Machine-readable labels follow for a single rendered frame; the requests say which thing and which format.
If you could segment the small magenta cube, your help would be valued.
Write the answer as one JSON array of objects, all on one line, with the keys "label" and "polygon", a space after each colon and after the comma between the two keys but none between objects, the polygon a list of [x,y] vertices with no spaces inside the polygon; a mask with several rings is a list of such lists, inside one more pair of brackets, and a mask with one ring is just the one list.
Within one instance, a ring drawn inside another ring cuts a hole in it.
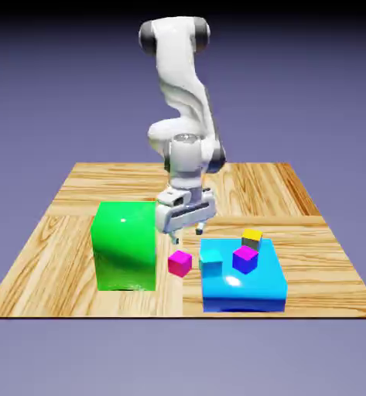
[{"label": "small magenta cube", "polygon": [[184,278],[192,268],[192,255],[183,251],[175,251],[168,257],[170,274]]}]

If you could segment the large green box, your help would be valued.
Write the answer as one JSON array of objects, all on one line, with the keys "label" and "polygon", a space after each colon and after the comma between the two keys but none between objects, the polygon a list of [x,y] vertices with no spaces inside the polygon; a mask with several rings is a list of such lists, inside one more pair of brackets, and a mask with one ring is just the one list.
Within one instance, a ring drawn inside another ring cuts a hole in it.
[{"label": "large green box", "polygon": [[156,289],[156,203],[100,203],[91,225],[97,289]]}]

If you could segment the large blue box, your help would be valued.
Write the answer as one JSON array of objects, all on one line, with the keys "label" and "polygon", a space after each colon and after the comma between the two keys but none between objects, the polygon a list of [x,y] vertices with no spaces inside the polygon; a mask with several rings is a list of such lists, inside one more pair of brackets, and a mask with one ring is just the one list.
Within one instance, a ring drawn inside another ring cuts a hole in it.
[{"label": "large blue box", "polygon": [[200,242],[200,263],[219,264],[209,275],[201,270],[204,312],[282,312],[288,287],[272,241],[262,240],[258,265],[248,274],[233,267],[240,246],[238,238]]}]

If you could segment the small cyan cube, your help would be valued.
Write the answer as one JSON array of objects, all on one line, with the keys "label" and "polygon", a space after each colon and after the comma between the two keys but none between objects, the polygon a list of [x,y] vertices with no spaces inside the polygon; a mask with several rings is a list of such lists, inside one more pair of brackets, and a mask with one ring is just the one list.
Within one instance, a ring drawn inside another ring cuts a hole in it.
[{"label": "small cyan cube", "polygon": [[206,249],[200,252],[200,270],[204,278],[222,276],[223,258],[219,250]]}]

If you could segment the small purple cube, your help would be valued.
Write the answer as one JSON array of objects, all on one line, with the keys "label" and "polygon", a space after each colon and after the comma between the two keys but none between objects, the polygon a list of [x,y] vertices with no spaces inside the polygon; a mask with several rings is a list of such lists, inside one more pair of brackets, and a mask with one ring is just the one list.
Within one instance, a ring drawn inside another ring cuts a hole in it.
[{"label": "small purple cube", "polygon": [[232,268],[240,273],[247,275],[254,271],[258,266],[258,252],[249,247],[242,245],[233,252]]}]

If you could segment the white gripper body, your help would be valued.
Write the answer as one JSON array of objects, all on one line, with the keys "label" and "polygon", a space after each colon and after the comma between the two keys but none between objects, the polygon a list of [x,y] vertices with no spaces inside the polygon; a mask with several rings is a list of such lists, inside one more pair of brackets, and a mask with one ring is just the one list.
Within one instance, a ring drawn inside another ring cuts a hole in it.
[{"label": "white gripper body", "polygon": [[156,198],[156,228],[164,234],[204,224],[215,214],[212,189],[166,189]]}]

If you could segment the small yellow cube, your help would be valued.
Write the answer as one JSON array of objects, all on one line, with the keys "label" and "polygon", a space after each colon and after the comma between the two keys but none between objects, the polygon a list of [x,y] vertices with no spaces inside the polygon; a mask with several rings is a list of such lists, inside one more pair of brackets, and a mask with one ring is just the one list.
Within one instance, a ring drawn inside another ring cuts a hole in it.
[{"label": "small yellow cube", "polygon": [[263,233],[260,230],[244,229],[241,235],[241,245],[259,251]]}]

